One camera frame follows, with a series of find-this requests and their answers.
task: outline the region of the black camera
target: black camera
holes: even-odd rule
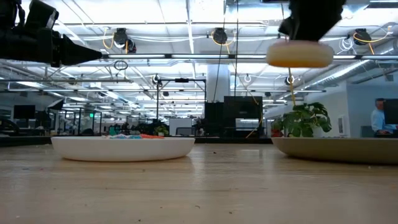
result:
[[[59,67],[102,57],[101,52],[74,44],[65,34],[52,30],[59,15],[55,8],[32,0],[29,9],[25,21],[21,0],[0,0],[0,58]]]

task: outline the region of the potted plant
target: potted plant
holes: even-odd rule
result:
[[[321,103],[297,105],[293,111],[277,118],[272,129],[285,130],[288,137],[313,137],[313,128],[320,127],[324,132],[331,130],[330,118]]]
[[[158,136],[166,136],[169,134],[169,131],[165,126],[158,126],[155,128],[155,134]]]

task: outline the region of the white plate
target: white plate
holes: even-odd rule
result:
[[[151,161],[186,156],[194,138],[103,139],[52,137],[53,148],[64,158],[79,161]]]
[[[282,152],[302,159],[398,164],[398,139],[272,138]]]

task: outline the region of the desk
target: desk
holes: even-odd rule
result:
[[[26,146],[0,149],[0,161],[0,223],[398,220],[398,167],[291,159],[272,145],[200,144],[187,157],[136,163]]]

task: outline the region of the person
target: person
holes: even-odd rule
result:
[[[372,129],[377,134],[392,134],[397,129],[396,125],[386,124],[384,119],[384,99],[376,99],[376,109],[371,115]]]

